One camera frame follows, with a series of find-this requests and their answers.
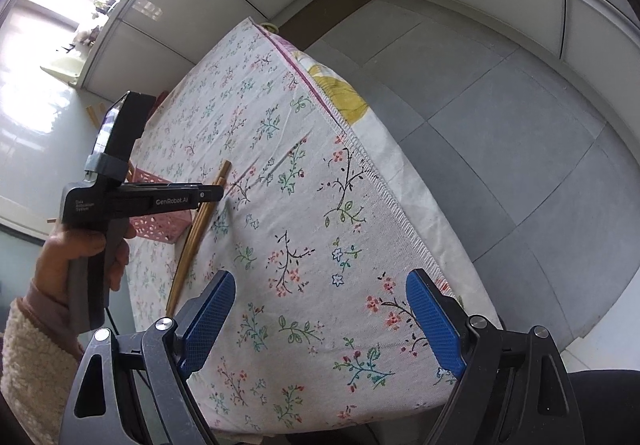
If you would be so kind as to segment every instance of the white fleece jacket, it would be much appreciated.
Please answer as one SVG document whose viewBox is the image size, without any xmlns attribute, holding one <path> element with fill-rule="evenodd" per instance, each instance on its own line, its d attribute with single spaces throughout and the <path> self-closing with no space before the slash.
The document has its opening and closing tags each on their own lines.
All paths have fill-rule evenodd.
<svg viewBox="0 0 640 445">
<path fill-rule="evenodd" d="M 0 390 L 36 445 L 56 445 L 78 359 L 58 347 L 22 306 L 11 304 L 2 346 Z"/>
</svg>

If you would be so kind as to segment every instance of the sleeve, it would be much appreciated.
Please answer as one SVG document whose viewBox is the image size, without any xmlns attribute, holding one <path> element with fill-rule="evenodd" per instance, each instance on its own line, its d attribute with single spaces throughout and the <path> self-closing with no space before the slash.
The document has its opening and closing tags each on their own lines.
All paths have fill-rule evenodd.
<svg viewBox="0 0 640 445">
<path fill-rule="evenodd" d="M 24 306 L 11 304 L 2 346 L 0 390 L 36 445 L 56 445 L 78 359 L 47 336 Z"/>
<path fill-rule="evenodd" d="M 44 295 L 31 281 L 27 295 L 20 304 L 22 312 L 63 351 L 82 359 L 78 335 L 70 329 L 69 308 Z"/>
</svg>

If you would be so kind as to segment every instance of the hand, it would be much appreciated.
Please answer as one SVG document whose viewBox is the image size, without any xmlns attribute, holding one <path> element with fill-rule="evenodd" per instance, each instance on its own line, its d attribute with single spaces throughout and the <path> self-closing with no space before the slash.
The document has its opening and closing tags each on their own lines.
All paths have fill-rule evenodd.
<svg viewBox="0 0 640 445">
<path fill-rule="evenodd" d="M 127 239 L 136 237 L 136 229 L 129 225 Z M 44 295 L 53 300 L 68 304 L 66 293 L 66 271 L 71 259 L 91 257 L 104 250 L 106 238 L 100 232 L 69 229 L 56 224 L 46 240 L 36 261 L 36 273 L 33 284 Z M 116 259 L 108 270 L 108 281 L 113 291 L 120 289 L 124 267 L 129 264 L 129 245 L 122 240 L 116 249 Z"/>
</svg>

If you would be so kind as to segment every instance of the floral tablecloth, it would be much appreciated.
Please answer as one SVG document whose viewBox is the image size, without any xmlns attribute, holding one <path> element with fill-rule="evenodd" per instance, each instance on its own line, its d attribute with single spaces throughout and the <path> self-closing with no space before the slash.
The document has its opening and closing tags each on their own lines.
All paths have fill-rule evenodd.
<svg viewBox="0 0 640 445">
<path fill-rule="evenodd" d="M 454 293 L 349 126 L 367 105 L 353 89 L 342 98 L 341 114 L 247 19 L 172 91 L 132 154 L 173 181 L 210 182 L 222 158 L 232 163 L 178 303 L 219 269 L 236 279 L 209 359 L 188 380 L 214 429 L 320 430 L 449 396 L 454 379 L 406 303 L 406 274 L 424 268 Z M 139 330 L 164 315 L 180 248 L 133 241 Z"/>
</svg>

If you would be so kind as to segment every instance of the wooden chopstick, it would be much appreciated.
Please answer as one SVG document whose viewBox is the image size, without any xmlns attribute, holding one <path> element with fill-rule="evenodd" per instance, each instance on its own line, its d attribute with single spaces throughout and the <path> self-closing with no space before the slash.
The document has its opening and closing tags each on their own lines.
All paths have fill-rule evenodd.
<svg viewBox="0 0 640 445">
<path fill-rule="evenodd" d="M 226 184 L 226 176 L 229 174 L 230 168 L 231 162 L 223 160 L 220 170 L 218 171 L 216 178 L 213 180 L 213 184 L 224 187 Z M 174 281 L 171 285 L 169 297 L 166 300 L 167 317 L 173 317 L 175 314 L 175 307 L 178 303 L 178 298 L 180 298 L 180 294 L 182 293 L 184 281 L 187 278 L 187 274 L 191 268 L 191 264 L 193 263 L 193 258 L 196 256 L 196 253 L 198 253 L 202 236 L 209 225 L 209 221 L 211 220 L 211 216 L 213 215 L 213 211 L 216 209 L 217 205 L 217 202 L 203 203 L 196 212 L 193 224 L 191 225 L 191 229 L 187 235 L 187 240 L 184 242 L 180 259 L 178 259 L 178 266 L 175 269 Z"/>
<path fill-rule="evenodd" d="M 98 120 L 98 116 L 95 114 L 94 106 L 90 105 L 89 107 L 87 107 L 86 113 L 89 115 L 89 118 L 91 119 L 91 123 L 94 124 L 94 127 L 96 129 L 100 129 L 102 122 Z"/>
</svg>

